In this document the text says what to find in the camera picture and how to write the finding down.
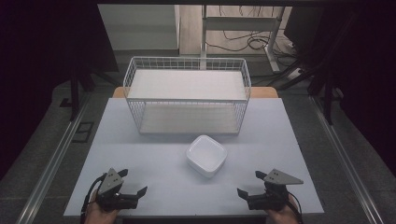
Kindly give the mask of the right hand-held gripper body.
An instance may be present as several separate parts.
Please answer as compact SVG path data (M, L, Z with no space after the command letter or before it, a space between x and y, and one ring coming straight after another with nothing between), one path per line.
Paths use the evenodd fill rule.
M250 210L275 210L284 208L289 200L287 185L302 185L304 181L295 176L273 169L263 180L265 190L264 199L247 202Z

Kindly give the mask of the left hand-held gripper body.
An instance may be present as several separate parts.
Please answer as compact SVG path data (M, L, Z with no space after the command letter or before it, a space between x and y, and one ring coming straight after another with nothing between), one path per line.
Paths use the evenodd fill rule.
M136 209L138 200L124 200L121 198L120 189L124 180L118 172L110 168L96 193L96 202L107 211Z

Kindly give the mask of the white square plate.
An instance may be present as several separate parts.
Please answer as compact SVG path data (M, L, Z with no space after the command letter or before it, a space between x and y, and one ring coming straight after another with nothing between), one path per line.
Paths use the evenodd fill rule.
M198 136L186 150L188 164L206 178L217 173L227 156L228 150L207 135Z

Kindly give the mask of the white wire basket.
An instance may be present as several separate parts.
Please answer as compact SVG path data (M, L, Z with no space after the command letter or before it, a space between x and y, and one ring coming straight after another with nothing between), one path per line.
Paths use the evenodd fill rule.
M251 81L241 58L133 57L123 94L142 134L238 134Z

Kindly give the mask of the person's right hand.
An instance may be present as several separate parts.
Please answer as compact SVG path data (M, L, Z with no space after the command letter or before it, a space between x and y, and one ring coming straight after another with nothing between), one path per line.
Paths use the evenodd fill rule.
M299 224L294 211L297 209L296 202L292 195L289 195L289 203L282 210L266 210L265 213L274 221L275 224Z

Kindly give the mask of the person's left hand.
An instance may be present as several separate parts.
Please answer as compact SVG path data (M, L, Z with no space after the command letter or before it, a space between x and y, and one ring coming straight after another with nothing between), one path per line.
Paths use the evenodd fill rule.
M87 206L84 224L114 224L119 212L119 210L111 212L103 210L96 202L96 191L94 191Z

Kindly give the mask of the wooden table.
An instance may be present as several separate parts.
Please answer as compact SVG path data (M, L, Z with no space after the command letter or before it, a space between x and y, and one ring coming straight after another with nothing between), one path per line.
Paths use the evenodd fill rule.
M123 98L123 87L117 87L112 95L113 98ZM252 87L251 98L277 98L278 94L273 87Z

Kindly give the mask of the black metal stand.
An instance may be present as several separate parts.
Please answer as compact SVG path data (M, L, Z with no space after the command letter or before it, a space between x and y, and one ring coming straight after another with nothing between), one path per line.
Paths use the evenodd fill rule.
M79 102L79 90L78 87L81 86L84 91L91 92L94 91L95 84L92 79L92 74L98 76L104 81L112 84L115 87L120 85L120 82L115 78L111 77L104 71L93 66L90 63L85 62L80 57L73 59L71 63L71 75L70 75L70 91L71 91L71 121L77 119L78 113L80 112L80 102Z
M298 77L292 79L291 81L282 84L278 89L280 91L286 90L295 84L308 79L309 77L314 77L307 88L309 95L317 95L321 89L324 89L324 106L323 115L327 122L332 125L332 87L333 87L333 75L331 71L331 63L334 60L337 50L340 49L344 39L347 36L348 31L353 25L357 18L357 13L351 11L341 28L339 29L337 36L329 47L327 53L323 57L322 61L310 70L303 72Z

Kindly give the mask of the white power strip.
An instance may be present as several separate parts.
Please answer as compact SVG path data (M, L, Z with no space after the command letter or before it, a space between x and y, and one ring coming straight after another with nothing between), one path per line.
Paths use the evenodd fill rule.
M294 69L294 70L287 76L287 79L288 79L288 80L293 80L293 79L295 79L296 77L298 77L303 71L304 71L304 70L301 69L301 68L296 68L296 69Z

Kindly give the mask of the dark curtain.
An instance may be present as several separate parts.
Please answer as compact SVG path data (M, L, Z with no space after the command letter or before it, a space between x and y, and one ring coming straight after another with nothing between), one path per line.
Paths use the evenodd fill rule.
M51 103L53 89L116 72L99 0L0 0L0 180Z
M330 51L350 12L356 20L342 39L326 71L318 73L310 93L322 89L322 76L343 93L341 107L396 175L396 0L360 0L352 9L294 7L285 36L309 65Z

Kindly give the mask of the white cabinet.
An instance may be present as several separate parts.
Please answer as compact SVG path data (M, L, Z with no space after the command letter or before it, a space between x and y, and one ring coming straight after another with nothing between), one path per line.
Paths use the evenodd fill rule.
M179 49L179 5L97 6L114 50Z

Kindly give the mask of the black floor bracket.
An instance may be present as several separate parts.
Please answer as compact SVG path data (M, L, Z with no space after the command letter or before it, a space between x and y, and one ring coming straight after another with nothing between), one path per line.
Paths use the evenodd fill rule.
M92 134L93 122L81 122L72 138L73 143L87 143Z

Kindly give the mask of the aluminium floor rail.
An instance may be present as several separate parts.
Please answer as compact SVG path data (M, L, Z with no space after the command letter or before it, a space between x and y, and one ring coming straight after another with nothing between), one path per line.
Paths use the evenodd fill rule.
M309 96L309 100L315 108L318 119L330 140L332 148L341 163L341 166L346 174L350 186L352 187L356 197L358 198L361 208L366 215L369 223L385 224L384 219L381 217L371 193L362 182L351 159L347 155L344 145L341 142L336 130L329 123L329 121L326 120L324 116L324 109L320 104L320 101L313 96Z
M52 153L48 164L43 173L38 178L35 187L29 196L25 206L16 221L16 224L32 224L35 220L36 214L43 203L45 196L50 188L50 185L56 176L56 173L63 161L64 155L70 146L73 135L77 131L78 125L85 114L91 94L85 93L80 101L80 110L77 112L75 118L68 123L68 126L61 138L60 143Z

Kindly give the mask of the white metal desk frame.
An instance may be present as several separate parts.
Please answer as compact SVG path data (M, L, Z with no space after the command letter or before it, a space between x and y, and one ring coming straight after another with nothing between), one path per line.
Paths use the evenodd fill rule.
M206 56L206 33L208 31L250 31L269 33L269 40L263 49L271 69L274 73L279 73L280 69L274 54L276 37L283 19L285 7L280 7L274 17L230 17L230 16L208 16L207 6L202 6L202 42L200 56Z

